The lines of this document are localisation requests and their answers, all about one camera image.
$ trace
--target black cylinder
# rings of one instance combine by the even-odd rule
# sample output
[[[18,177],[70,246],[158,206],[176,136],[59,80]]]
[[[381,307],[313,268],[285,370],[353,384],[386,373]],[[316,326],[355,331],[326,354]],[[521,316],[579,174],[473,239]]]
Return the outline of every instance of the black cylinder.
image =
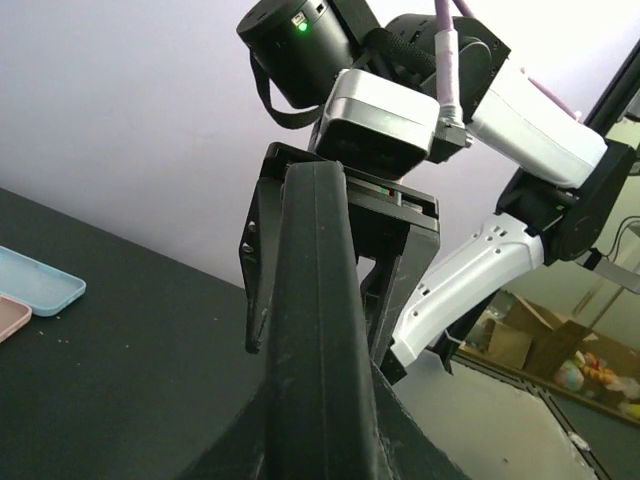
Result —
[[[327,0],[262,0],[236,32],[296,109],[323,104],[352,46]]]

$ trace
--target black table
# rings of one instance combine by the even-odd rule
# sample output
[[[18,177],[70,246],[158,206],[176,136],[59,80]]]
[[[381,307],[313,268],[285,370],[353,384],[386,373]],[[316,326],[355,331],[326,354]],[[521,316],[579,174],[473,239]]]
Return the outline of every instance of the black table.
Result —
[[[0,212],[0,245],[87,282],[0,344],[0,479],[174,478],[262,377],[244,292],[4,190]]]

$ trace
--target tabletop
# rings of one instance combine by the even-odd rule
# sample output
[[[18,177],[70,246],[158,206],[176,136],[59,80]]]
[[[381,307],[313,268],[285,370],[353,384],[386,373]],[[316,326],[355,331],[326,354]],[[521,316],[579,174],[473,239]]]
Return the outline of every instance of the tabletop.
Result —
[[[175,478],[262,377],[244,292],[4,190],[0,212],[0,245],[87,282],[0,344],[0,479]]]

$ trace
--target robotic arm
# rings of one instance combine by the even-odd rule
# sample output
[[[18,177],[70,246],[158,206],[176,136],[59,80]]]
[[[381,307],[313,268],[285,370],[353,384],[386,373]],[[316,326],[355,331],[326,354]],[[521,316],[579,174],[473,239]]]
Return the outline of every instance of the robotic arm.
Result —
[[[443,43],[443,32],[455,41]],[[325,159],[399,181],[475,139],[520,166],[495,213],[411,294],[391,346],[404,367],[509,281],[584,260],[637,159],[567,115],[472,18],[402,15],[382,29],[364,0],[262,0],[238,34],[267,111],[286,128],[314,123],[309,150]],[[455,77],[446,93],[459,103],[457,118],[442,98]],[[275,111],[269,79],[294,108],[319,107]]]

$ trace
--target black wire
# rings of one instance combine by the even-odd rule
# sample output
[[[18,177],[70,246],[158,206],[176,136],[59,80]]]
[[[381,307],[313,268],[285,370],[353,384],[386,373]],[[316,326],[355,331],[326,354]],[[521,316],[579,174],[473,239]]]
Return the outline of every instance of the black wire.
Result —
[[[632,220],[631,222],[627,223],[622,229],[622,232],[620,232],[620,238],[618,240],[618,245],[616,246],[616,253],[613,256],[613,260],[611,260],[611,262],[615,263],[618,259],[618,255],[620,255],[620,246],[622,245],[622,237],[624,237],[624,234],[627,233],[627,231],[636,223],[640,223],[640,220]]]
[[[623,230],[625,229],[625,223],[629,220],[634,220],[630,223],[634,224],[636,223],[636,220],[640,220],[640,215],[629,215],[628,217],[624,218],[622,220],[622,222],[620,222],[620,225],[618,226],[618,231],[616,232],[616,236],[613,239],[613,244],[611,245],[611,250],[609,250],[609,253],[607,253],[606,255],[604,255],[604,257],[609,260],[611,257],[611,254],[616,250],[616,246],[618,245],[618,241],[620,240],[620,236],[622,235]]]

